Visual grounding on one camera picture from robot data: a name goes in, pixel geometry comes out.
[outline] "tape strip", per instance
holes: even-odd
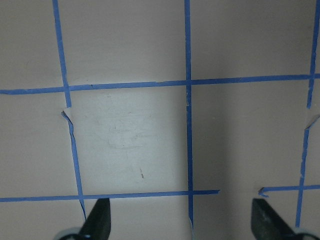
[[[62,41],[62,31],[61,31],[58,0],[52,0],[52,6],[53,6],[53,14],[54,14],[54,20],[55,20],[55,34],[56,34],[56,41],[57,41],[57,45],[58,45],[65,102],[66,102],[66,107],[70,108],[71,107],[71,97],[70,97],[69,84],[67,81],[67,67],[66,67],[64,44]]]
[[[0,90],[0,94],[7,95],[27,95],[27,94],[48,94],[48,93],[62,93],[64,92],[62,86],[47,87],[47,88],[32,88],[32,89],[8,89]]]
[[[305,175],[306,175],[306,159],[308,154],[308,140],[309,140],[309,132],[310,128],[318,121],[320,115],[316,116],[316,118],[312,121],[311,124],[304,130],[303,136],[303,152],[302,152],[302,162],[300,169],[300,181],[299,181],[299,193],[298,193],[298,201],[296,206],[296,215],[295,215],[295,227],[300,227],[301,220],[301,209],[304,195],[304,184],[305,184]]]
[[[267,186],[259,190],[258,194],[262,197],[268,198],[269,196],[265,193],[267,192],[281,192],[281,191],[297,191],[300,186]],[[320,189],[320,185],[308,185],[303,186],[303,190],[316,190]]]
[[[63,111],[61,115],[68,121],[69,125],[69,133],[71,137],[71,150],[72,150],[72,158],[73,158],[73,165],[74,165],[74,172],[75,172],[75,180],[76,180],[76,187],[78,191],[79,201],[83,210],[84,218],[86,218],[86,209],[85,209],[85,201],[84,201],[84,194],[82,191],[82,183],[81,183],[81,176],[80,176],[80,167],[78,161],[78,152],[77,152],[77,144],[74,135],[74,124],[71,122],[70,118],[67,114]]]
[[[295,80],[308,80],[309,78],[310,78],[310,75],[247,76],[247,77],[231,77],[231,78],[215,78],[215,79],[198,79],[198,80],[192,80],[192,85],[295,81]]]
[[[188,212],[191,225],[194,225],[194,186],[193,186],[193,154],[192,154],[192,81],[191,81],[191,24],[190,0],[184,0],[185,30],[185,77],[186,77],[186,137],[188,165]]]
[[[195,195],[216,195],[220,190],[201,190],[194,191]],[[97,194],[83,195],[83,199],[125,199],[125,198],[147,198],[147,197],[166,197],[166,196],[187,196],[189,191],[161,191],[161,192],[140,192],[140,193],[119,193],[119,194]],[[6,202],[38,202],[38,201],[60,201],[60,200],[79,200],[78,195],[70,196],[31,196],[31,197],[5,197],[0,198],[0,203]]]
[[[320,73],[315,74],[315,78],[320,78]],[[217,78],[192,80],[191,85],[211,85],[211,84],[237,84],[251,82],[272,82],[272,81],[295,81],[308,80],[309,75],[279,75],[279,76],[255,76],[255,77],[236,77],[236,78]],[[151,88],[151,87],[170,87],[186,86],[189,84],[185,80],[177,81],[147,81],[147,82],[128,82],[128,83],[106,83],[106,84],[85,84],[69,86],[70,91],[84,90],[103,90],[103,89],[130,89],[130,88]],[[0,89],[0,94],[26,95],[26,94],[47,94],[65,92],[65,87],[47,87],[31,89]]]
[[[317,56],[317,44],[319,35],[319,16],[320,16],[320,0],[316,1],[315,14],[314,14],[314,25],[313,25],[313,39],[312,39],[312,52],[311,52],[311,63],[310,63],[310,79],[309,79],[309,90],[306,107],[311,108],[312,94],[314,91],[315,84],[315,71],[316,71],[316,56]]]
[[[150,87],[167,87],[167,86],[185,86],[185,80],[178,81],[145,81],[145,82],[128,82],[128,83],[107,83],[107,84],[87,84],[70,86],[70,91],[82,90],[100,90],[100,89],[131,89],[131,88],[150,88]]]

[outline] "torn tape end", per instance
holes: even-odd
[[[310,129],[320,118],[320,114],[318,115],[315,115],[311,121],[311,123],[308,124],[308,126],[304,129],[304,130],[307,130],[307,129]]]
[[[190,221],[190,225],[191,225],[192,240],[195,240],[194,225],[192,224],[190,217],[189,217],[189,221]]]
[[[264,198],[269,198],[268,195],[265,194],[265,188],[262,187],[259,191],[258,191],[258,195]]]

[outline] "grid square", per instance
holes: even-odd
[[[0,95],[0,197],[77,195],[63,93]]]
[[[297,185],[307,89],[307,81],[194,86],[194,189]]]
[[[70,85],[186,79],[183,0],[59,4]]]
[[[303,202],[301,209],[300,227],[320,236],[320,209],[317,199],[319,199],[320,190],[306,190],[303,192]]]
[[[84,194],[185,191],[183,86],[72,92]]]
[[[95,200],[86,200],[87,214]],[[191,240],[187,196],[116,198],[110,200],[109,239]]]
[[[297,191],[268,192],[267,202],[290,227],[295,223]],[[251,231],[251,207],[257,192],[226,192],[194,196],[194,235],[197,240],[255,239]]]
[[[192,79],[309,74],[315,1],[191,1]]]
[[[84,222],[77,200],[1,202],[0,212],[1,239],[58,240]]]
[[[62,85],[51,1],[0,3],[0,89]]]

